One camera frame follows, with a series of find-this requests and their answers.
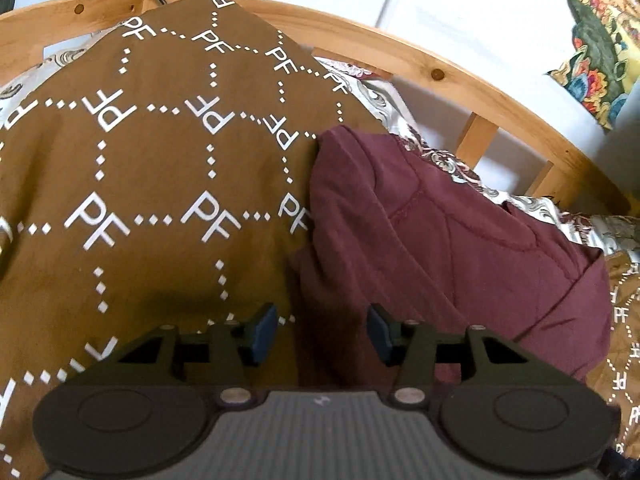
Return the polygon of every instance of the round black disc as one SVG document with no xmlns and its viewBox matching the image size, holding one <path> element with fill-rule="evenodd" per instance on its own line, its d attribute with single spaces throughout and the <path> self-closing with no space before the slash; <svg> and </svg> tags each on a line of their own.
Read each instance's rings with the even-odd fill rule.
<svg viewBox="0 0 640 480">
<path fill-rule="evenodd" d="M 581 384 L 464 384 L 444 399 L 440 421 L 465 454 L 519 474 L 561 474 L 593 464 L 616 430 L 603 400 Z"/>
<path fill-rule="evenodd" d="M 42 399 L 33 432 L 47 462 L 91 475 L 152 471 L 183 452 L 206 421 L 188 386 L 62 386 Z"/>
</svg>

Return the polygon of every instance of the wooden bed rail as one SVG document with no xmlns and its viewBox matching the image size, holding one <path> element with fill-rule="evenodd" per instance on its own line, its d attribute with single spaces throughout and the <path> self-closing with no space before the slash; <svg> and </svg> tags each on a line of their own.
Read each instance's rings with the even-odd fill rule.
<svg viewBox="0 0 640 480">
<path fill-rule="evenodd" d="M 613 214 L 629 211 L 628 199 L 615 184 L 558 131 L 501 90 L 437 54 L 318 10 L 271 0 L 235 1 L 298 43 L 314 47 L 316 55 L 351 61 L 386 77 L 400 76 L 471 110 L 456 150 L 470 167 L 501 127 L 548 161 L 528 194 L 552 196 L 561 208 L 568 208 L 585 189 Z M 157 5 L 156 0 L 53 0 L 1 15 L 0 84 L 41 62 L 44 46 L 112 27 Z"/>
</svg>

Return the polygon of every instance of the bedding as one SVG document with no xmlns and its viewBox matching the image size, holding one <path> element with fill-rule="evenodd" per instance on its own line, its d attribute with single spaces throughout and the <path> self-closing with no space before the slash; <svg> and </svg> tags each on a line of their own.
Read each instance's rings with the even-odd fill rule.
<svg viewBox="0 0 640 480">
<path fill-rule="evenodd" d="M 31 410 L 161 324 L 279 334 L 253 384 L 298 381 L 284 268 L 308 242 L 308 179 L 334 124 L 379 120 L 232 0 L 181 0 L 105 35 L 0 132 L 0 474 L 37 478 Z"/>
<path fill-rule="evenodd" d="M 586 378 L 587 386 L 620 406 L 616 450 L 640 457 L 640 273 L 626 251 L 607 257 L 611 302 L 611 345 L 606 359 Z"/>
<path fill-rule="evenodd" d="M 367 338 L 371 303 L 445 333 L 483 325 L 578 380 L 604 359 L 610 307 L 600 250 L 509 202 L 496 207 L 399 137 L 337 126 L 319 142 L 313 243 L 293 257 L 305 386 L 390 389 L 398 368 L 380 363 Z M 460 377 L 443 366 L 436 379 Z"/>
</svg>

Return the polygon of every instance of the floral fabric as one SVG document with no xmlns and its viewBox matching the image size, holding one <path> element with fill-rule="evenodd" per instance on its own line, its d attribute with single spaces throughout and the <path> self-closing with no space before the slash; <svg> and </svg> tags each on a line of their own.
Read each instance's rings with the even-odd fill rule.
<svg viewBox="0 0 640 480">
<path fill-rule="evenodd" d="M 568 1 L 576 21 L 575 54 L 549 75 L 607 131 L 640 75 L 640 4 L 638 0 Z"/>
</svg>

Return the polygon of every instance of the brown blanket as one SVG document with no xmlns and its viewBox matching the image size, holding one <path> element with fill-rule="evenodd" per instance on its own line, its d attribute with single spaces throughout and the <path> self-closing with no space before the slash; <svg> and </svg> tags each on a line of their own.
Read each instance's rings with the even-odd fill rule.
<svg viewBox="0 0 640 480">
<path fill-rule="evenodd" d="M 232 0 L 133 18 L 0 130 L 0 475 L 44 464 L 31 410 L 114 345 L 274 301 L 254 380 L 295 384 L 284 269 L 308 241 L 317 135 L 384 128 L 295 42 Z"/>
<path fill-rule="evenodd" d="M 606 359 L 587 375 L 586 383 L 607 402 L 622 409 L 616 441 L 620 453 L 640 457 L 640 273 L 627 253 L 607 257 L 609 267 L 611 345 Z"/>
</svg>

